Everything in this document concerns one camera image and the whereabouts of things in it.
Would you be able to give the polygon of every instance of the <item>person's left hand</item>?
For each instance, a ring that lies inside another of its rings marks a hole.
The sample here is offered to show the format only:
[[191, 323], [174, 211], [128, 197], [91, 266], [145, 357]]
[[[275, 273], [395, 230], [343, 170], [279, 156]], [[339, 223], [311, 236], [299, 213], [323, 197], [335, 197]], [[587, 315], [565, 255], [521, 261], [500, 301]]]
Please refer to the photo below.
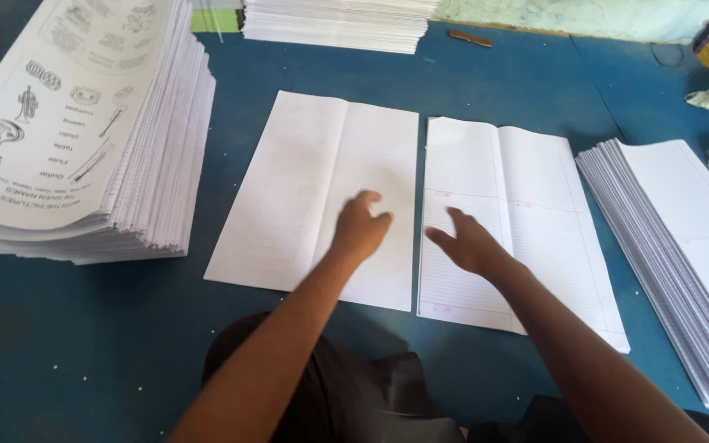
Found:
[[377, 250], [395, 217], [391, 212], [371, 217], [369, 207], [381, 199], [379, 192], [361, 191], [344, 205], [329, 253], [361, 263]]

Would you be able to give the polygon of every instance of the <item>white wall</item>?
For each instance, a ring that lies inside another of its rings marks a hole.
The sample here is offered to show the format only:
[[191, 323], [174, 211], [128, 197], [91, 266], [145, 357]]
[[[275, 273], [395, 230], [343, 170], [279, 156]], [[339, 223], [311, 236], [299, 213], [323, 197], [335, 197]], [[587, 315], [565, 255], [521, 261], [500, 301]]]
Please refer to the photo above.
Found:
[[709, 21], [709, 0], [441, 0], [433, 18], [690, 43]]

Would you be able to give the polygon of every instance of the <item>white printed page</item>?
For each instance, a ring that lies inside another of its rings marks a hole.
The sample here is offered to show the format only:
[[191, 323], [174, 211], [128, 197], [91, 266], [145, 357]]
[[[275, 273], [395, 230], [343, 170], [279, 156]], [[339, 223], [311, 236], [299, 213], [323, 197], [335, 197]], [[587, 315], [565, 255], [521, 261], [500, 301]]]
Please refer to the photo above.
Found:
[[45, 0], [0, 63], [0, 225], [96, 211], [149, 90], [169, 0]]
[[341, 300], [412, 309], [418, 119], [414, 112], [349, 103], [313, 262], [329, 249], [343, 205], [361, 190], [382, 195], [374, 215], [389, 210], [396, 218], [379, 249], [349, 279]]
[[499, 129], [514, 257], [620, 352], [630, 350], [568, 140]]
[[[423, 226], [455, 235], [448, 206], [474, 216], [513, 251], [497, 129], [447, 117], [429, 119]], [[505, 298], [483, 277], [457, 267], [438, 246], [421, 243], [418, 315], [476, 327], [526, 333]]]
[[709, 171], [683, 140], [620, 149], [709, 295]]
[[308, 274], [347, 107], [278, 92], [206, 280], [293, 291]]

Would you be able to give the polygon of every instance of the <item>hand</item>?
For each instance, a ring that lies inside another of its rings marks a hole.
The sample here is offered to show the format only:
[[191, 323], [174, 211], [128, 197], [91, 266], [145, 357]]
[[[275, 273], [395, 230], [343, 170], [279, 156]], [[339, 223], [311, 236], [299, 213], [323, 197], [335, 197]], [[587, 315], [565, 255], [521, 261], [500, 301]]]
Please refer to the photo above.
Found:
[[379, 192], [361, 191], [343, 206], [329, 254], [340, 254], [360, 264], [377, 250], [395, 217], [391, 212], [371, 217], [371, 203], [381, 200]]
[[510, 267], [521, 267], [475, 217], [455, 207], [449, 207], [448, 214], [453, 219], [455, 238], [432, 227], [425, 229], [425, 235], [441, 247], [458, 267], [492, 283], [493, 279], [504, 275]]

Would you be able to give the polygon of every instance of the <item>person's right hand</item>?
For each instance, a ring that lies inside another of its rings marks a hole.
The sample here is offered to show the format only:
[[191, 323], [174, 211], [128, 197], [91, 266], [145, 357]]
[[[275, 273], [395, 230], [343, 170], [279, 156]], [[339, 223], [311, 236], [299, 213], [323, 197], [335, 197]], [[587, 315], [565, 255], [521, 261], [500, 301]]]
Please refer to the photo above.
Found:
[[425, 235], [441, 247], [458, 267], [492, 281], [505, 274], [510, 267], [521, 266], [475, 217], [455, 207], [449, 207], [448, 214], [453, 219], [455, 238], [430, 226], [425, 229]]

